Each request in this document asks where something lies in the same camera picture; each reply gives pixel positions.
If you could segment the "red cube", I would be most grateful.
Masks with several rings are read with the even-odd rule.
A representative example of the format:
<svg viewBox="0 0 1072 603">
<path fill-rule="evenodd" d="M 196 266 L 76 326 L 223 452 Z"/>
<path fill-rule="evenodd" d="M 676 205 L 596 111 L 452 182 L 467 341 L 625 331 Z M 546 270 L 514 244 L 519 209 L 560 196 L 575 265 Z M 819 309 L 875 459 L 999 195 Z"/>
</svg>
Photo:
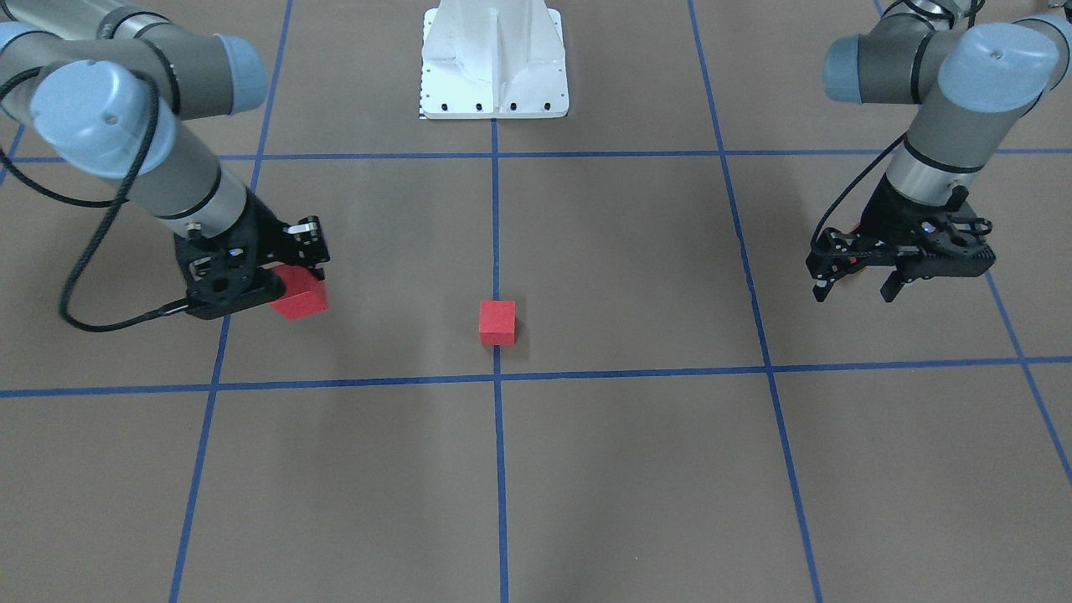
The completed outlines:
<svg viewBox="0 0 1072 603">
<path fill-rule="evenodd" d="M 280 317 L 295 321 L 325 312 L 329 308 L 327 286 L 310 268 L 294 265 L 276 265 L 271 267 L 283 283 L 281 296 L 269 302 Z"/>
</svg>

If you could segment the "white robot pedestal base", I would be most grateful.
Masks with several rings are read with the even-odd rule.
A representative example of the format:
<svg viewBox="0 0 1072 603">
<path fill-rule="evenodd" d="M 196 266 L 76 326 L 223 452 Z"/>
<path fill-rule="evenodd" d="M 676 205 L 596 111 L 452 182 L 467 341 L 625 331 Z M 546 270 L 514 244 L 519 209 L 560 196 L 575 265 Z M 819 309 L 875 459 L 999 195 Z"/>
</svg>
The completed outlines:
<svg viewBox="0 0 1072 603">
<path fill-rule="evenodd" d="M 565 35 L 544 1 L 441 1 L 425 11 L 419 115 L 551 119 L 570 113 Z"/>
</svg>

